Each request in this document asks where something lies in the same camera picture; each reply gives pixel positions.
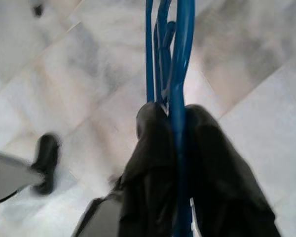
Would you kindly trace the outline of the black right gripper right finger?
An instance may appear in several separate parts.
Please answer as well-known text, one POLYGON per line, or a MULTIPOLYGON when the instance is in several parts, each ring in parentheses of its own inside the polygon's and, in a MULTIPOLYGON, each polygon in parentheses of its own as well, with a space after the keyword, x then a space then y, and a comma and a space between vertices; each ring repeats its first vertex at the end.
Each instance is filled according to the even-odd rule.
POLYGON ((251 168, 214 117, 186 108, 191 195, 204 237, 277 237, 275 214, 251 168))

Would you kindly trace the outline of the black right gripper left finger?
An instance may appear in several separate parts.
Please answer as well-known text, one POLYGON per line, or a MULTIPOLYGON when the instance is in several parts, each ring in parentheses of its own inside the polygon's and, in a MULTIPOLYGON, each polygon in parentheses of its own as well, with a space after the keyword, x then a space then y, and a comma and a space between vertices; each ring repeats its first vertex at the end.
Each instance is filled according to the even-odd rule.
POLYGON ((177 210, 178 163, 173 133, 160 105, 136 117, 138 142, 121 176, 121 237, 170 237, 177 210))

